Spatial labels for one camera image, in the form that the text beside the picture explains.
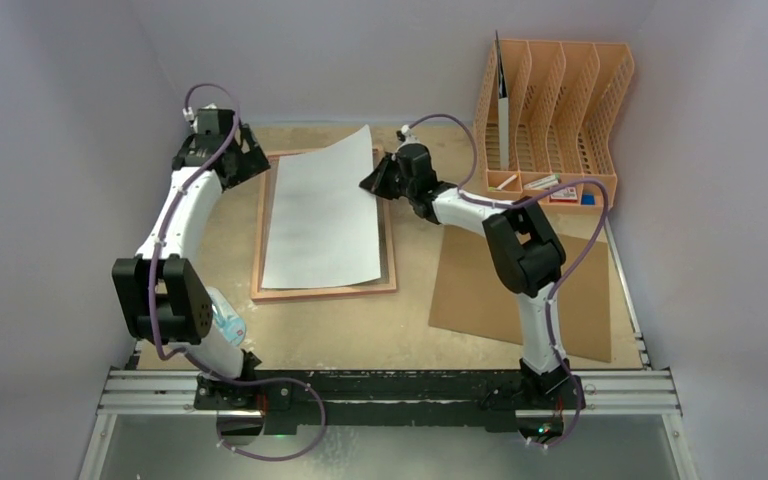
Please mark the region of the blue landscape photo print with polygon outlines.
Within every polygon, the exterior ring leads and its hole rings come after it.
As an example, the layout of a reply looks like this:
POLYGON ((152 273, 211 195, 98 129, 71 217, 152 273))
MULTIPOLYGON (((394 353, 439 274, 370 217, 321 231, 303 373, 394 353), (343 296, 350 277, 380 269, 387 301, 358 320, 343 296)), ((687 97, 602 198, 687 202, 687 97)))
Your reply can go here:
POLYGON ((278 161, 262 286, 343 287, 381 277, 376 198, 359 182, 374 166, 370 127, 278 161))

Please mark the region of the pink wooden picture frame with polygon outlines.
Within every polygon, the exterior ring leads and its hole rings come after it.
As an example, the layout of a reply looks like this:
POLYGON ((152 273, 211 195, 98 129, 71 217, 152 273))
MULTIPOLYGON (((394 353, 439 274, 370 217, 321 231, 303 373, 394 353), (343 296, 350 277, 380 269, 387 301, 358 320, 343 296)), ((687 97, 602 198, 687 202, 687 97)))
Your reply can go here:
POLYGON ((396 255, 393 226, 389 204, 377 198, 379 227, 379 256, 381 276, 359 284, 309 289, 269 289, 263 286, 269 224, 272 216, 274 190, 277 181, 278 164, 282 157, 313 152, 313 149, 273 150, 267 152, 271 169, 259 176, 256 229, 254 234, 254 256, 250 280, 250 299, 256 303, 278 303, 308 301, 331 298, 359 297, 371 294, 389 294, 398 291, 396 255))

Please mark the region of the brown frame backing board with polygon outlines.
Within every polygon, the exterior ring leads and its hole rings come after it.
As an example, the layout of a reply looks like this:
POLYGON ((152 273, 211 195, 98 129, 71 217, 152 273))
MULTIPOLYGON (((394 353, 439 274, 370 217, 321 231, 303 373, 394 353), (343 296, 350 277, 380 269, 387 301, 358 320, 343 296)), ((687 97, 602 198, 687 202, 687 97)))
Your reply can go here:
MULTIPOLYGON (((598 240, 557 293, 562 343, 570 356, 614 360, 609 273, 608 245, 598 240)), ((429 325, 522 343, 516 299, 499 280, 484 237, 444 228, 429 325)))

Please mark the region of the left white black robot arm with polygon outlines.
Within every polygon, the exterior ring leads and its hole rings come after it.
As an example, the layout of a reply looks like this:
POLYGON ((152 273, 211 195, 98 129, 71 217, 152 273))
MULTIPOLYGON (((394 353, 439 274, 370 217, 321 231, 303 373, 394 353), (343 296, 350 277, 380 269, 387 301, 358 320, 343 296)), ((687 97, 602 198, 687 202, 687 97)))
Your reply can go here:
POLYGON ((259 360, 220 329, 193 259, 219 197, 270 163, 234 111, 185 108, 184 115, 193 131, 173 158, 164 205, 146 240, 132 256, 115 260, 111 276, 129 334, 154 345, 163 359, 186 356, 209 385, 221 381, 224 401, 244 409, 257 399, 259 360))

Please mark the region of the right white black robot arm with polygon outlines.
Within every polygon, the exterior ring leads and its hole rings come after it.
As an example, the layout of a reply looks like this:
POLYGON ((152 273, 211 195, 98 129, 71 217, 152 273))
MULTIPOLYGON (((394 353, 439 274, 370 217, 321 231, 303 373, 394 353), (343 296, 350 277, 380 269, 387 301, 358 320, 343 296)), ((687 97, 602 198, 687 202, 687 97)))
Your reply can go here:
POLYGON ((541 207, 466 196, 437 177, 430 151, 421 143, 386 153, 359 187, 386 200, 405 198, 418 217, 485 239, 496 276, 518 306, 523 397, 536 407, 556 399, 570 377, 552 298, 566 253, 541 207))

